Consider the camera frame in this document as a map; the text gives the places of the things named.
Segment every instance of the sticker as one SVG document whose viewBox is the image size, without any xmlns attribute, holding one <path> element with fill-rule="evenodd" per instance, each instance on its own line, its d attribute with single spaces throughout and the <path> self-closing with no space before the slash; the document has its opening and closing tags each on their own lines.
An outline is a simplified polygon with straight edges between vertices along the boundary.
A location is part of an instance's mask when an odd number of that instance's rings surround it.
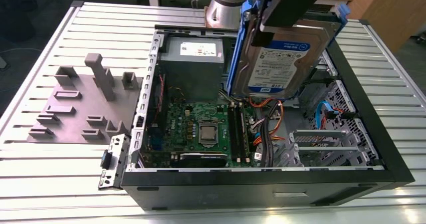
<svg viewBox="0 0 426 224">
<path fill-rule="evenodd" d="M 262 160 L 262 154 L 261 153 L 254 153 L 254 160 L 258 160 L 258 161 Z"/>
<path fill-rule="evenodd" d="M 309 43 L 277 40 L 262 47 L 247 82 L 249 89 L 262 93 L 282 91 L 297 71 L 294 63 L 305 57 L 310 47 Z"/>
<path fill-rule="evenodd" d="M 185 56 L 215 57 L 215 43 L 188 43 L 180 44 L 180 54 Z"/>
</svg>

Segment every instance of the gray 3d printed block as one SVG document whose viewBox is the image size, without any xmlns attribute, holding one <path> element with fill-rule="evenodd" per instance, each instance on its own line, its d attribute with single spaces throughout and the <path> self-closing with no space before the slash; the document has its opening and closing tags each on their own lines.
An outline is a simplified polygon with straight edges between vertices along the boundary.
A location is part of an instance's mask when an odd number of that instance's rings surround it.
<svg viewBox="0 0 426 224">
<path fill-rule="evenodd" d="M 136 75 L 133 72 L 124 72 L 121 77 L 121 83 L 124 89 L 137 89 L 138 88 L 138 81 L 136 79 Z"/>
<path fill-rule="evenodd" d="M 56 75 L 53 76 L 61 86 L 73 86 L 73 82 L 70 78 L 78 77 L 74 68 L 61 66 L 57 69 Z"/>
<path fill-rule="evenodd" d="M 106 101 L 113 101 L 116 95 L 113 94 L 113 87 L 110 85 L 110 77 L 106 76 L 102 68 L 102 56 L 98 53 L 88 53 L 85 57 L 85 65 L 92 69 L 94 74 L 96 83 L 104 93 Z"/>
<path fill-rule="evenodd" d="M 26 139 L 29 142 L 106 144 L 110 140 L 109 133 L 116 132 L 116 135 L 122 128 L 125 131 L 126 128 L 130 128 L 142 79 L 137 78 L 137 89 L 125 89 L 122 77 L 113 76 L 110 88 L 116 99 L 106 101 L 101 88 L 96 86 L 92 78 L 93 75 L 76 75 L 70 77 L 72 86 L 58 84 L 54 87 L 41 115 L 54 114 L 58 123 L 45 122 L 44 119 L 40 120 L 41 122 L 37 121 L 33 126 L 34 132 L 29 134 Z M 64 99 L 54 96 L 57 93 L 68 91 L 77 91 L 80 99 Z M 109 131 L 106 131 L 108 121 L 113 124 Z M 98 129 L 98 137 L 101 138 L 94 138 L 96 134 L 82 132 L 82 130 L 90 129 Z"/>
<path fill-rule="evenodd" d="M 106 123 L 106 128 L 105 128 L 105 132 L 106 132 L 108 136 L 112 137 L 112 136 L 114 136 L 114 135 L 126 133 L 128 130 L 126 130 L 125 125 L 122 124 L 122 121 L 118 122 L 117 128 L 114 127 L 113 122 L 112 122 L 112 121 L 108 121 L 108 123 Z"/>
<path fill-rule="evenodd" d="M 54 137 L 54 134 L 52 132 L 52 130 L 46 127 L 37 127 L 37 128 L 30 128 L 28 134 L 33 137 L 33 138 L 42 138 L 42 139 L 50 139 Z"/>
<path fill-rule="evenodd" d="M 53 113 L 42 113 L 36 118 L 41 124 L 60 124 L 60 119 Z"/>
<path fill-rule="evenodd" d="M 89 115 L 85 121 L 90 126 L 105 126 L 106 124 L 106 119 L 101 115 Z"/>
<path fill-rule="evenodd" d="M 56 99 L 81 99 L 78 91 L 57 91 L 53 96 Z"/>
<path fill-rule="evenodd" d="M 104 139 L 104 134 L 101 133 L 100 129 L 97 129 L 97 128 L 82 129 L 81 136 L 86 140 L 102 140 Z"/>
<path fill-rule="evenodd" d="M 57 113 L 57 114 L 74 114 L 76 109 L 72 106 L 53 106 L 49 105 L 45 109 L 46 113 Z"/>
</svg>

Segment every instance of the side panel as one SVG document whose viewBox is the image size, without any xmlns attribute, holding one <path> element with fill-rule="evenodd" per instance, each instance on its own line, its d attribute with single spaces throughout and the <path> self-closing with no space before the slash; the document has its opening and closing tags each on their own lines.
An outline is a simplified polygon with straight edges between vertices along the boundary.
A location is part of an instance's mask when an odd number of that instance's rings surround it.
<svg viewBox="0 0 426 224">
<path fill-rule="evenodd" d="M 397 183 L 391 188 L 399 187 L 414 181 L 412 175 L 335 40 L 330 43 L 326 51 L 337 68 L 350 99 L 355 105 L 359 118 L 365 124 L 383 165 L 393 172 Z"/>
<path fill-rule="evenodd" d="M 322 206 L 377 190 L 358 183 L 125 187 L 144 210 Z"/>
</svg>

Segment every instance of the metal bracket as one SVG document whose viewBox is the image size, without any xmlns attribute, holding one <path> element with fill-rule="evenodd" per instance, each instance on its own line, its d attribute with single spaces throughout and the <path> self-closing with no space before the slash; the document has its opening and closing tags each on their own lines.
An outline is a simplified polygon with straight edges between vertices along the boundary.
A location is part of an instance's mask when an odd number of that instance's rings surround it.
<svg viewBox="0 0 426 224">
<path fill-rule="evenodd" d="M 110 138 L 109 148 L 104 152 L 100 167 L 102 168 L 97 189 L 122 190 L 121 178 L 126 167 L 130 138 L 120 134 Z"/>
</svg>

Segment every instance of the white label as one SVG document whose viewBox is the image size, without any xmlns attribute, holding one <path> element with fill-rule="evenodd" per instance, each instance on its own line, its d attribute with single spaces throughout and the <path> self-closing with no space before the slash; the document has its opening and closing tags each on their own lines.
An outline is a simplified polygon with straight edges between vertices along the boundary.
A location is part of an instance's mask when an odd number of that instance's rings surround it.
<svg viewBox="0 0 426 224">
<path fill-rule="evenodd" d="M 188 43 L 180 44 L 180 54 L 185 56 L 215 57 L 215 43 Z"/>
<path fill-rule="evenodd" d="M 261 48 L 247 86 L 261 88 L 258 92 L 285 89 L 297 71 L 294 63 L 306 53 L 307 50 Z"/>
<path fill-rule="evenodd" d="M 262 160 L 262 154 L 261 153 L 254 153 L 254 160 L 258 160 L 258 161 Z"/>
</svg>

